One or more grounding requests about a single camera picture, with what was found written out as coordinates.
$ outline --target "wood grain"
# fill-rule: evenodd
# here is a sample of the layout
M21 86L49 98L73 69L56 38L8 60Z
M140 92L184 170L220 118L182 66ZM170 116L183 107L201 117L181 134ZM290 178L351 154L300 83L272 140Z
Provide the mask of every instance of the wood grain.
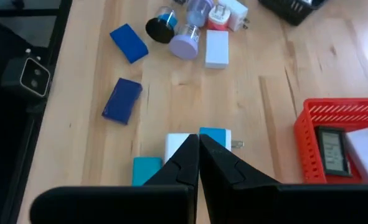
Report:
M19 223L37 195L62 185L129 185L136 156L164 154L167 133L232 130L234 153L286 183L302 181L293 124L311 97L368 96L368 0L330 0L298 27L255 0L250 28L230 33L230 65L180 60L144 25L167 0L73 0ZM129 23L149 55L130 65L109 32ZM117 80L143 92L127 126L101 117ZM209 223L199 189L198 223Z

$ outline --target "plastic crate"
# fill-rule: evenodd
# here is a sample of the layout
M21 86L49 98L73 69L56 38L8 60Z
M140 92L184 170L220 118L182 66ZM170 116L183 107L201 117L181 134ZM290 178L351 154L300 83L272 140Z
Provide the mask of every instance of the plastic crate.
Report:
M315 126L332 126L348 131L368 128L368 98L308 99L295 123L295 135L303 168L304 182L309 184L358 184L362 182L349 158L352 177L325 175Z
M298 26L314 10L319 9L327 0L313 0L308 4L302 0L258 0L282 19Z

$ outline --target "black basket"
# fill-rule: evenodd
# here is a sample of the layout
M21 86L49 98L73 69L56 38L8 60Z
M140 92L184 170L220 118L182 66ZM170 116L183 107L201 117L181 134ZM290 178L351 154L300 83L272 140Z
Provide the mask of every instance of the black basket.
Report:
M308 4L302 0L258 0L265 7L290 24L299 25L314 10L319 9L327 0L313 0Z

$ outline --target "red basket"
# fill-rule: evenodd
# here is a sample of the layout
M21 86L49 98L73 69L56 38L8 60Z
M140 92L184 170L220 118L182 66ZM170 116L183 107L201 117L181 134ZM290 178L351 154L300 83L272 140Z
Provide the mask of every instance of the red basket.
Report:
M352 177L325 175L315 126L332 126L355 131L368 128L368 98L308 99L295 123L295 135L303 167L304 182L309 184L356 184L362 179L350 160Z

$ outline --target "white eraser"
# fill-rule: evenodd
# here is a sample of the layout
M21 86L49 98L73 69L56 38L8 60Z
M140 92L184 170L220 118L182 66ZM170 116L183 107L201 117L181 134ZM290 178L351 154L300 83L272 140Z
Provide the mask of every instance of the white eraser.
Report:
M219 0L219 4L227 6L231 11L228 27L233 31L239 30L243 26L243 22L247 16L247 7L236 0Z
M206 37L206 68L226 68L229 64L228 31L208 30Z
M362 179L368 183L368 128L346 133L348 152Z
M179 147L189 137L188 133L169 133L166 136L166 146L164 148L164 163L176 153Z

